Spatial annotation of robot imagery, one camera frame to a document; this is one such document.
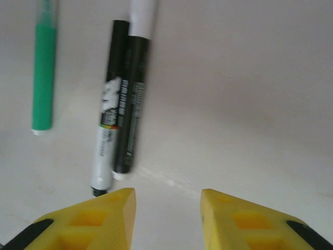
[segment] white marker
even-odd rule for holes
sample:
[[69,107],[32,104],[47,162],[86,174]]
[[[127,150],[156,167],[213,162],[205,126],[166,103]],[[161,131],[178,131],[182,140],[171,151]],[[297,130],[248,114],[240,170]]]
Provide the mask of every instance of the white marker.
[[97,134],[92,189],[95,196],[106,194],[112,186],[114,150],[118,133],[117,110],[130,23],[113,21],[106,83]]

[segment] white surface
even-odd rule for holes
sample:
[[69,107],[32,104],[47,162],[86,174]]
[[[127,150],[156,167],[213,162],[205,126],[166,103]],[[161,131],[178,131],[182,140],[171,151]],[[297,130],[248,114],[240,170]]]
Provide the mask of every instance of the white surface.
[[[52,132],[30,131],[35,5],[0,2],[0,242],[89,186],[111,20],[60,3]],[[136,168],[132,249],[203,249],[200,192],[281,210],[333,242],[333,2],[161,0]]]

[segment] marker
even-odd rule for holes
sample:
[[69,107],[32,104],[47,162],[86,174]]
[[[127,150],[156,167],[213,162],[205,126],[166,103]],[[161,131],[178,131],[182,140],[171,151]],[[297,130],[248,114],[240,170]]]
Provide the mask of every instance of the marker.
[[95,196],[106,194],[112,186],[112,164],[114,163],[114,149],[118,132],[117,109],[119,90],[124,69],[129,25],[130,23],[127,21],[113,21],[93,169],[92,189]]
[[56,58],[57,1],[38,0],[32,106],[32,132],[45,134],[52,126]]
[[118,109],[119,135],[113,172],[115,179],[122,179],[123,174],[130,171],[133,161],[155,8],[156,0],[131,2],[129,46]]

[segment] marker cap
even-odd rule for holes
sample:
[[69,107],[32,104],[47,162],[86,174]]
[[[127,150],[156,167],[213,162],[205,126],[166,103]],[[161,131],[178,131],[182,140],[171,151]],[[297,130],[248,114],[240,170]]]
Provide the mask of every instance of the marker cap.
[[58,0],[37,0],[37,23],[57,26]]
[[117,172],[112,172],[113,178],[115,178],[117,181],[123,181],[126,179],[127,174],[126,173],[117,173]]
[[113,21],[108,72],[123,72],[129,26],[130,23],[127,21]]
[[32,133],[34,135],[46,135],[48,133],[49,130],[34,130],[32,129]]
[[95,188],[93,188],[93,195],[94,195],[95,197],[99,197],[99,196],[104,195],[104,194],[107,194],[107,193],[108,193],[107,190],[99,190],[99,189],[95,189]]
[[151,39],[157,0],[132,0],[130,36]]

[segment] black marker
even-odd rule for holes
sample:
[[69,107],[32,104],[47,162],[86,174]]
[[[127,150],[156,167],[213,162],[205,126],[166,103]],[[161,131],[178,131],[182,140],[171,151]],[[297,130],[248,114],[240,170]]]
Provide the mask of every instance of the black marker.
[[122,174],[130,171],[133,161],[155,8],[156,0],[131,1],[129,46],[119,96],[115,179],[122,179]]
[[91,187],[95,196],[106,194],[112,186],[114,151],[117,142],[117,109],[119,90],[124,71],[124,59],[130,23],[113,21],[108,69],[104,84],[100,121],[97,133],[93,177]]

